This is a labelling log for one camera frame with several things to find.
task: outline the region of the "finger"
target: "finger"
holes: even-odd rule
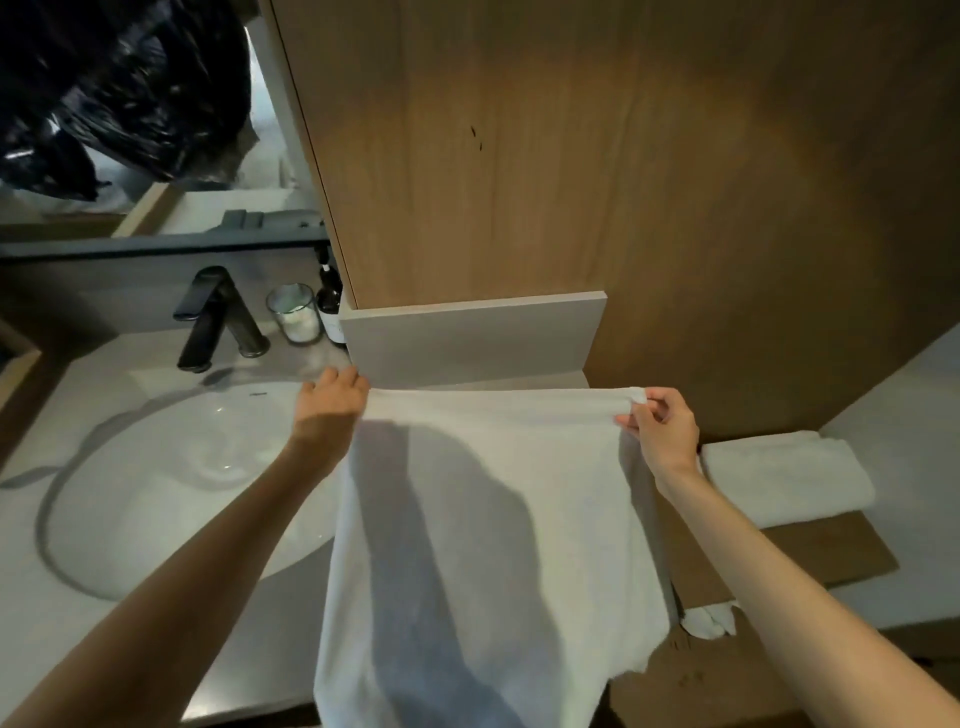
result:
[[[657,418],[658,422],[663,422],[666,420],[666,416],[669,414],[669,409],[667,409],[665,402],[658,400],[647,400],[647,407],[651,412],[654,413],[654,417]]]
[[[317,379],[318,387],[325,387],[329,384],[333,384],[337,380],[337,370],[333,367],[327,367],[324,369],[323,373],[320,375],[320,378]]]
[[[624,429],[636,430],[636,420],[633,415],[614,415],[613,421]]]
[[[347,387],[352,387],[353,382],[357,380],[357,368],[356,367],[347,367],[340,371],[340,376],[337,377],[337,384],[343,384]]]
[[[659,424],[654,418],[654,413],[650,411],[650,407],[647,406],[646,402],[635,402],[630,408],[630,412],[631,416],[636,422],[636,428],[641,432],[649,429],[653,425]]]
[[[686,406],[684,396],[676,389],[671,387],[647,387],[645,391],[648,400],[665,402],[671,412],[690,411],[690,408]]]

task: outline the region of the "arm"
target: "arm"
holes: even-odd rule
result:
[[[811,579],[697,471],[699,429],[672,389],[618,417],[663,495],[739,600],[774,664],[826,726],[960,726],[960,703]]]
[[[327,369],[276,461],[98,624],[3,728],[174,726],[303,501],[344,457],[369,383]]]

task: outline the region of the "forearm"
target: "forearm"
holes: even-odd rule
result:
[[[695,472],[661,483],[807,711],[827,726],[960,724],[960,706]]]
[[[323,475],[281,455],[117,605],[4,728],[176,725]]]

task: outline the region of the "backsplash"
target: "backsplash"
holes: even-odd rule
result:
[[[111,260],[32,263],[0,267],[5,310],[39,305],[88,336],[186,328],[173,320],[187,285],[201,268],[222,265],[257,321],[271,316],[264,301],[282,283],[320,285],[309,249],[156,255]]]

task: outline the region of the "bottle label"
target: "bottle label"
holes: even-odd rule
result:
[[[334,344],[345,344],[347,342],[344,337],[344,330],[340,328],[339,313],[323,313],[321,311],[320,320],[324,322],[326,335],[330,337],[330,341]]]

